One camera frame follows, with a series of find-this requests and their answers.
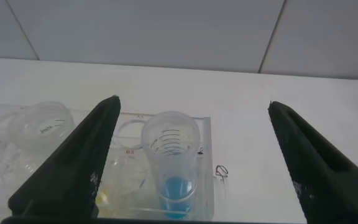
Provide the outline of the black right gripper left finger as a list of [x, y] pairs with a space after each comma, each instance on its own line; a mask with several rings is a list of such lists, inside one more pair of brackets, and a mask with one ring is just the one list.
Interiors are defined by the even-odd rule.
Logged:
[[96, 217], [96, 195], [120, 110], [116, 95], [98, 103], [10, 197], [12, 214]]

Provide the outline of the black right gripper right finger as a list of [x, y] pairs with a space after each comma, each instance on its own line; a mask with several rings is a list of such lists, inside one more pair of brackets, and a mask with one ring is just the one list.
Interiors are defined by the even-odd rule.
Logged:
[[358, 223], [358, 167], [289, 106], [268, 114], [308, 223]]

